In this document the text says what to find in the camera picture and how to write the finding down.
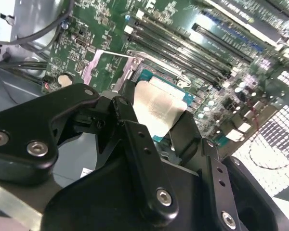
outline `sticker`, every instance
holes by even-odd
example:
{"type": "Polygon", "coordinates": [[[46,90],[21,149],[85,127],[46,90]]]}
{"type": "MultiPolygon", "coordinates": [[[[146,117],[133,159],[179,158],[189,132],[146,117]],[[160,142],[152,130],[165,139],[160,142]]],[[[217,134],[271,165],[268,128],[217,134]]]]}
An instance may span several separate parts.
{"type": "Polygon", "coordinates": [[[90,174],[90,173],[92,173],[92,172],[93,172],[93,170],[90,170],[90,169],[87,169],[87,168],[84,167],[84,168],[82,169],[80,178],[83,178],[83,177],[87,176],[88,174],[90,174]]]}

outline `black plastic bracket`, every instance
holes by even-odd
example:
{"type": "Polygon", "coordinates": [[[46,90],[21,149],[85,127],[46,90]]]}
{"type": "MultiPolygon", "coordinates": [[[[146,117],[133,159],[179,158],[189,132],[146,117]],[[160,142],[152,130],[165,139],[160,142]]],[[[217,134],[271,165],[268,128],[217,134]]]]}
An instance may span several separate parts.
{"type": "Polygon", "coordinates": [[[89,86],[75,84],[0,112],[4,136],[0,136],[0,180],[20,184],[46,180],[58,158],[57,146],[80,135],[68,126],[70,117],[84,106],[94,107],[98,98],[89,86]],[[45,155],[28,152],[35,141],[45,144],[45,155]]]}
{"type": "Polygon", "coordinates": [[[224,212],[231,216],[235,230],[243,230],[236,211],[227,168],[219,161],[216,146],[208,139],[201,139],[197,153],[185,167],[197,172],[202,178],[204,216],[211,230],[233,230],[223,220],[224,212]]]}
{"type": "Polygon", "coordinates": [[[237,211],[249,231],[289,231],[289,220],[244,164],[235,157],[223,160],[229,171],[237,211]]]}

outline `ram slot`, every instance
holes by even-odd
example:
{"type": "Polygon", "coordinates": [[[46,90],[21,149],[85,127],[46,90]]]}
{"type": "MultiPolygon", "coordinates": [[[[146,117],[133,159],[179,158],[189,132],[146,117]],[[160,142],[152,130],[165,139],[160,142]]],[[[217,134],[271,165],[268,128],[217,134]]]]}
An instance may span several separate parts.
{"type": "Polygon", "coordinates": [[[232,47],[231,45],[227,44],[222,39],[220,39],[216,35],[212,34],[211,32],[207,31],[206,29],[204,29],[203,27],[199,26],[198,24],[195,23],[193,25],[192,29],[194,31],[200,33],[202,36],[205,36],[205,37],[213,40],[214,42],[218,43],[219,45],[221,45],[224,49],[228,50],[228,52],[232,56],[236,56],[238,59],[241,59],[242,61],[244,61],[247,64],[251,64],[253,62],[252,58],[248,57],[243,52],[241,52],[241,51],[235,49],[234,47],[232,47]]]}
{"type": "Polygon", "coordinates": [[[194,56],[202,59],[204,62],[210,62],[211,65],[219,68],[220,71],[222,71],[223,69],[230,70],[232,68],[231,64],[225,64],[215,54],[201,48],[195,43],[191,44],[189,39],[188,42],[185,41],[186,38],[183,39],[182,37],[175,35],[172,31],[166,30],[165,28],[156,24],[155,22],[152,22],[148,18],[143,17],[140,21],[140,24],[143,28],[159,34],[165,41],[176,44],[177,46],[188,51],[194,56]]]}
{"type": "Polygon", "coordinates": [[[189,62],[190,64],[196,66],[199,69],[202,69],[204,72],[210,73],[215,78],[217,77],[223,77],[223,75],[215,69],[213,66],[204,63],[201,59],[198,59],[197,57],[194,57],[192,55],[183,54],[180,52],[180,48],[178,48],[176,45],[166,42],[163,39],[160,39],[159,35],[157,34],[149,34],[148,31],[142,30],[142,28],[137,28],[137,34],[147,40],[154,41],[156,44],[162,46],[164,49],[168,50],[169,52],[172,52],[174,55],[176,55],[178,58],[184,59],[186,62],[189,62]]]}
{"type": "Polygon", "coordinates": [[[165,60],[167,60],[168,62],[175,64],[181,70],[186,70],[190,74],[192,74],[198,78],[201,78],[201,79],[209,82],[212,85],[217,84],[218,79],[215,79],[214,77],[210,76],[208,73],[202,73],[201,71],[194,69],[192,67],[192,65],[184,62],[183,60],[178,60],[177,57],[175,57],[175,55],[173,55],[172,53],[170,53],[169,51],[167,51],[165,49],[161,49],[161,46],[159,46],[158,44],[155,44],[152,41],[148,41],[147,39],[145,39],[139,35],[136,35],[134,33],[131,34],[131,36],[137,44],[139,44],[140,46],[142,46],[146,50],[149,50],[150,53],[153,53],[154,56],[156,56],[156,57],[161,56],[165,60]]]}

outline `wire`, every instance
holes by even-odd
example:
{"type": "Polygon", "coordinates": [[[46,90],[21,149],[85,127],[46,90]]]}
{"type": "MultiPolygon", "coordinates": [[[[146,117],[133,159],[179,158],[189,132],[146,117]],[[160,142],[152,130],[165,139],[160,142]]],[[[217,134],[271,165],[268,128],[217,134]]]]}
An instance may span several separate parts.
{"type": "Polygon", "coordinates": [[[7,86],[5,85],[4,81],[3,81],[2,78],[1,78],[1,75],[0,75],[0,83],[1,83],[1,85],[3,86],[3,88],[4,88],[5,92],[7,93],[7,95],[9,96],[9,98],[13,101],[13,103],[19,104],[19,103],[12,97],[9,89],[7,88],[7,86]]]}
{"type": "Polygon", "coordinates": [[[251,107],[251,111],[254,113],[255,124],[256,124],[256,126],[257,126],[257,131],[256,131],[257,134],[256,134],[256,135],[254,136],[254,138],[250,141],[250,146],[249,146],[248,156],[250,157],[251,161],[252,161],[252,162],[254,163],[254,165],[256,165],[257,167],[260,167],[260,168],[263,168],[263,169],[268,169],[268,170],[279,170],[279,169],[288,167],[289,164],[284,165],[284,166],[280,166],[280,167],[264,167],[264,166],[262,166],[262,165],[258,165],[258,164],[256,163],[256,161],[254,161],[254,159],[251,157],[251,147],[252,147],[252,145],[253,145],[256,137],[260,134],[260,132],[259,132],[259,129],[260,129],[260,128],[259,128],[258,118],[257,118],[257,114],[256,114],[257,112],[256,112],[256,110],[255,110],[254,107],[251,107]]]}
{"type": "Polygon", "coordinates": [[[47,62],[11,62],[11,63],[0,63],[0,68],[10,68],[18,66],[36,66],[36,67],[46,67],[47,62]]]}
{"type": "Polygon", "coordinates": [[[43,47],[43,48],[41,48],[41,49],[37,49],[37,48],[35,48],[34,46],[32,46],[32,45],[30,45],[30,44],[21,44],[20,46],[21,46],[22,48],[24,48],[25,50],[30,51],[30,52],[42,53],[42,52],[48,50],[48,48],[50,48],[50,47],[54,44],[54,42],[55,42],[56,39],[58,38],[60,32],[61,32],[61,26],[58,26],[58,27],[57,27],[57,30],[56,30],[56,32],[55,32],[55,35],[54,35],[54,37],[52,38],[52,40],[51,40],[45,47],[43,47]]]}
{"type": "Polygon", "coordinates": [[[75,3],[75,0],[69,0],[68,9],[66,10],[66,12],[63,15],[61,15],[59,18],[57,18],[55,21],[53,21],[51,24],[49,24],[47,27],[43,28],[42,30],[40,30],[36,33],[33,33],[32,35],[18,38],[14,41],[11,41],[11,42],[0,41],[0,44],[1,45],[20,45],[20,44],[26,44],[26,43],[33,42],[33,41],[43,37],[44,35],[49,33],[51,30],[53,30],[54,28],[59,26],[69,16],[69,14],[72,12],[72,10],[74,8],[74,3],[75,3]]]}

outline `expansion slot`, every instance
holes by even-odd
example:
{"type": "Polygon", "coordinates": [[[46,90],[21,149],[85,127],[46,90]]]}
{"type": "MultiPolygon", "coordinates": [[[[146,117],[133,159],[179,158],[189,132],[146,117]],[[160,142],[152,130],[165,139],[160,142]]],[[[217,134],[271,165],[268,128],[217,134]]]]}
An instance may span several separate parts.
{"type": "Polygon", "coordinates": [[[185,59],[187,62],[190,62],[192,65],[196,66],[197,68],[202,69],[205,72],[210,73],[211,75],[215,76],[216,78],[223,77],[222,73],[219,72],[216,68],[214,68],[213,65],[203,62],[201,59],[190,55],[186,53],[181,48],[177,47],[175,44],[169,43],[165,40],[163,40],[159,35],[157,34],[149,34],[148,31],[144,31],[142,28],[137,27],[136,33],[146,38],[148,41],[154,41],[156,44],[160,45],[164,49],[168,50],[169,52],[172,52],[175,56],[178,56],[179,58],[185,59]]]}
{"type": "Polygon", "coordinates": [[[247,55],[245,55],[244,53],[242,53],[241,51],[238,51],[237,49],[235,49],[234,47],[230,46],[229,44],[227,44],[226,42],[224,42],[223,40],[221,40],[219,37],[215,36],[214,34],[212,34],[211,32],[207,31],[206,29],[202,28],[201,26],[199,26],[198,24],[194,24],[192,29],[198,33],[200,33],[202,36],[208,37],[209,39],[215,41],[216,43],[220,44],[221,46],[224,47],[224,49],[227,49],[228,52],[232,55],[232,56],[236,56],[238,59],[241,59],[242,61],[244,61],[247,64],[251,64],[253,62],[253,59],[248,57],[247,55]]]}
{"type": "Polygon", "coordinates": [[[257,52],[263,52],[264,48],[271,47],[251,34],[249,34],[248,36],[246,33],[244,33],[246,29],[243,28],[241,25],[235,24],[235,22],[233,22],[233,24],[236,25],[237,28],[233,28],[233,25],[229,25],[228,22],[224,22],[223,20],[217,18],[216,16],[212,15],[209,12],[202,11],[201,13],[204,16],[211,19],[214,23],[219,25],[221,28],[223,28],[227,32],[231,33],[232,35],[240,39],[243,43],[249,45],[250,47],[253,47],[257,52]]]}
{"type": "Polygon", "coordinates": [[[277,47],[281,39],[279,32],[268,23],[253,17],[250,12],[235,2],[228,0],[205,0],[218,11],[231,18],[235,23],[245,27],[250,33],[264,42],[277,47]]]}
{"type": "Polygon", "coordinates": [[[223,61],[219,60],[219,58],[215,54],[212,54],[211,52],[203,49],[197,44],[194,43],[191,44],[190,40],[186,41],[187,40],[186,38],[182,38],[176,35],[175,31],[169,31],[145,17],[140,18],[140,20],[141,20],[140,24],[142,27],[159,34],[166,41],[169,41],[181,47],[182,49],[187,50],[194,56],[197,56],[198,58],[202,59],[204,62],[209,61],[211,65],[214,65],[215,68],[219,68],[220,71],[230,70],[232,68],[232,65],[223,63],[223,61]]]}
{"type": "Polygon", "coordinates": [[[161,47],[159,47],[157,44],[148,41],[147,39],[136,35],[136,34],[132,34],[131,35],[133,37],[133,40],[137,43],[137,45],[141,45],[143,48],[147,49],[150,51],[150,53],[153,53],[155,56],[159,57],[163,57],[165,60],[167,60],[168,62],[170,62],[171,64],[176,65],[177,67],[179,67],[181,70],[187,70],[189,73],[191,73],[192,75],[201,78],[207,82],[209,82],[210,84],[214,84],[216,85],[218,79],[215,79],[214,77],[210,76],[208,73],[203,73],[201,71],[196,70],[195,68],[193,68],[192,65],[190,65],[189,63],[187,63],[186,61],[182,60],[182,59],[178,59],[177,57],[172,57],[173,54],[171,54],[170,52],[168,52],[165,49],[161,49],[161,47]]]}
{"type": "Polygon", "coordinates": [[[275,15],[282,15],[283,20],[289,19],[289,10],[281,5],[276,4],[273,0],[258,0],[259,3],[275,15]]]}

